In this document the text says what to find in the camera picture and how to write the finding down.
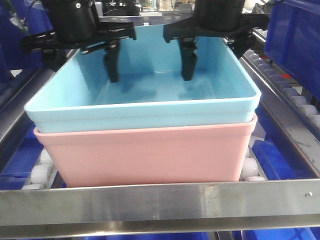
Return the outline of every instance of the stainless steel rail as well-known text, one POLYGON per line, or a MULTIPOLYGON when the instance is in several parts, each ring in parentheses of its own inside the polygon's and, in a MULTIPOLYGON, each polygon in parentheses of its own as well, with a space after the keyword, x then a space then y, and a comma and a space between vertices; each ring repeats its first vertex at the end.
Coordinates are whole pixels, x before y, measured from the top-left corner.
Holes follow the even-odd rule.
POLYGON ((0 239, 320 226, 320 179, 0 191, 0 239))

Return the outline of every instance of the blue storage crate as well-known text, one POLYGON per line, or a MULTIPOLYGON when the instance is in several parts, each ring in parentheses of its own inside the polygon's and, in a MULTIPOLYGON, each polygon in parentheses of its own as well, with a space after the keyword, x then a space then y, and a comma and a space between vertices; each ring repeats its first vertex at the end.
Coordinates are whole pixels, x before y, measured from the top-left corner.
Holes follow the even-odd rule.
POLYGON ((271 14, 265 53, 320 99, 320 0, 285 0, 271 14))
POLYGON ((206 232, 89 236, 83 240, 209 240, 206 232))
POLYGON ((41 133, 138 129, 252 120, 260 91, 220 38, 199 37, 193 80, 181 77, 177 40, 163 26, 136 27, 121 40, 119 82, 105 51, 78 53, 25 106, 41 133))
POLYGON ((27 178, 15 178, 15 177, 0 177, 0 191, 1 190, 20 190, 27 178))
POLYGON ((28 178, 36 164, 43 145, 33 134, 32 128, 19 148, 15 151, 3 170, 0 169, 0 178, 28 178))
POLYGON ((9 86, 9 75, 8 68, 5 63, 4 54, 2 52, 2 47, 0 44, 0 95, 7 89, 9 86))
MULTIPOLYGON (((29 10, 25 0, 12 0, 19 17, 24 19, 29 10)), ((9 70, 42 67, 41 53, 25 53, 20 42, 26 35, 10 22, 10 14, 0 1, 0 44, 6 66, 9 70)), ((51 23, 44 10, 32 7, 29 11, 27 26, 30 35, 42 33, 52 29, 51 23)))

